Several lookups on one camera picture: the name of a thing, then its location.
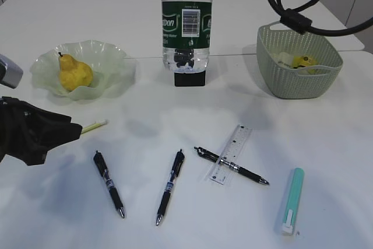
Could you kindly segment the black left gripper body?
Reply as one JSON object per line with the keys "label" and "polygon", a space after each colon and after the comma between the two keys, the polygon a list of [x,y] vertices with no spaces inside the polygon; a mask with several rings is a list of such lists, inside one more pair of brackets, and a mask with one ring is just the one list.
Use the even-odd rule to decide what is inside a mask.
{"label": "black left gripper body", "polygon": [[30,161],[30,142],[26,103],[13,97],[1,97],[1,160],[6,155],[23,162]]}

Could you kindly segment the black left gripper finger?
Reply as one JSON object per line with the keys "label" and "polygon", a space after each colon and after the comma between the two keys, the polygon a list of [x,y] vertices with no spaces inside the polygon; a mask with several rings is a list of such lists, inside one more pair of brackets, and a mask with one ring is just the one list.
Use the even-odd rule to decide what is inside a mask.
{"label": "black left gripper finger", "polygon": [[24,120],[32,142],[48,150],[78,140],[82,132],[82,126],[73,123],[72,117],[37,107],[25,110]]}
{"label": "black left gripper finger", "polygon": [[17,158],[28,166],[44,164],[46,156],[47,148],[40,145],[25,146],[21,148],[17,154]]}

